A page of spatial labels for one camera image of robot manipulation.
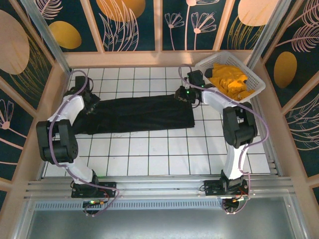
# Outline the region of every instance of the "laundry basket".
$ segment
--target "laundry basket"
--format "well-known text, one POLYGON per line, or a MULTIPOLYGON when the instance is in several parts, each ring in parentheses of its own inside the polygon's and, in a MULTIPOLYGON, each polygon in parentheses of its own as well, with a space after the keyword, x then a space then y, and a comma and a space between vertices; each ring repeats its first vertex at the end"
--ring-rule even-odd
POLYGON ((238 60, 233 54, 228 51, 218 52, 206 59, 198 62, 195 65, 196 70, 200 70, 203 73, 203 78, 206 82, 210 82, 205 76, 204 73, 206 69, 213 68, 213 63, 226 64, 239 67, 248 77, 246 82, 248 90, 255 90, 254 93, 249 95, 248 97, 239 101, 240 103, 246 102, 249 99, 258 95, 263 89, 265 89, 266 85, 262 79, 260 79, 252 70, 250 70, 244 63, 238 60))

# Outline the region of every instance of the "flower illustration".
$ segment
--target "flower illustration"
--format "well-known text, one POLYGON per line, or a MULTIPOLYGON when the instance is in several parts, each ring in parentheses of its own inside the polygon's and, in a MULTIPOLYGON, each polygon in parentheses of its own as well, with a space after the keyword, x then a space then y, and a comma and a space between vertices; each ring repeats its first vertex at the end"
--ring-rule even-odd
POLYGON ((180 13, 173 13, 172 15, 170 15, 170 13, 166 13, 165 20, 166 20, 166 23, 167 23, 167 25, 169 27, 169 31, 170 31, 171 46, 173 47, 173 50, 175 51, 171 30, 172 30, 172 28, 175 28, 175 27, 184 26, 185 22, 182 21, 183 18, 181 17, 180 13))
POLYGON ((8 101, 7 106, 3 99, 0 100, 0 128, 9 129, 12 118, 14 104, 8 101))
MULTIPOLYGON (((26 138, 26 136, 24 136, 23 134, 10 128, 10 121, 12 119, 13 109, 14 109, 14 104, 11 101, 8 101, 7 105, 5 105, 4 100, 3 99, 0 100, 0 128, 4 129, 4 130, 9 129, 12 132, 26 138)), ((23 150, 23 147, 16 145, 15 143, 9 142, 3 138, 0 138, 0 141, 8 144, 10 146, 13 146, 15 148, 23 150)), ((2 162, 2 161, 0 161, 0 163, 1 164, 8 164, 8 165, 17 165, 17 163, 2 162)))
POLYGON ((208 14, 203 13, 198 18, 198 12, 193 13, 191 15, 191 23, 194 28, 195 32, 195 40, 194 40, 194 50, 196 50, 196 38, 197 34, 203 33, 203 32, 210 32, 216 30, 216 24, 214 24, 214 13, 208 14))
POLYGON ((186 0, 187 7, 187 13, 186 13, 186 27, 185 27, 185 50, 187 50, 187 27, 188 27, 188 16, 189 16, 189 9, 191 6, 196 5, 208 5, 208 4, 214 4, 218 3, 219 0, 186 0))

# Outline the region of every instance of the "leaf pattern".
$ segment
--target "leaf pattern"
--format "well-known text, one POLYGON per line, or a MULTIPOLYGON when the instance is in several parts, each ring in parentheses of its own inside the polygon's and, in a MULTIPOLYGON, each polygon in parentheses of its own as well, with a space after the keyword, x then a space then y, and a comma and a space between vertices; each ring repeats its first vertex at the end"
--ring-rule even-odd
POLYGON ((304 24, 311 26, 319 23, 319 0, 308 0, 302 14, 304 24))
POLYGON ((35 3, 44 19, 53 20, 63 6, 61 0, 35 0, 35 3))
POLYGON ((310 52, 319 43, 319 25, 304 25, 294 34, 291 45, 294 51, 310 52))
POLYGON ((309 103, 291 109, 286 119, 298 144, 297 149, 308 151, 319 148, 319 95, 309 103))
POLYGON ((131 9, 122 2, 121 11, 118 4, 111 0, 112 11, 108 4, 101 1, 103 10, 110 18, 99 14, 104 25, 103 46, 106 51, 136 50, 139 43, 139 28, 136 17, 131 9))

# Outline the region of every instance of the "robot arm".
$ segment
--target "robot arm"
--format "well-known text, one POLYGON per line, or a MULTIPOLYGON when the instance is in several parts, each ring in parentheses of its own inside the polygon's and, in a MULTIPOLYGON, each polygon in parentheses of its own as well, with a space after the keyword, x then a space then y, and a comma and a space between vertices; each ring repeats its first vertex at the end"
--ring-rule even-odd
MULTIPOLYGON (((71 95, 63 98, 63 102, 68 101, 71 95)), ((77 115, 84 109, 85 104, 82 96, 76 96, 66 105, 54 126, 54 133, 60 134, 60 139, 53 142, 54 153, 59 164, 66 165, 74 175, 85 182, 91 183, 94 172, 89 169, 78 156, 78 144, 72 132, 72 125, 77 115)), ((56 113, 48 121, 41 121, 37 124, 37 136, 41 158, 54 164, 48 144, 48 127, 56 113)), ((73 179, 76 184, 83 184, 78 179, 73 179)))

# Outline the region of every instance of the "black pants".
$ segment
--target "black pants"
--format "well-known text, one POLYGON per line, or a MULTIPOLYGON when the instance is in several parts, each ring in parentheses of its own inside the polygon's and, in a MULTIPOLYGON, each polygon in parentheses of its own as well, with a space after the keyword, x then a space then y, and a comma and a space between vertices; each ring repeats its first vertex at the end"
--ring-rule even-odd
POLYGON ((89 114, 79 114, 75 134, 120 133, 194 127, 191 103, 174 95, 100 101, 89 114))

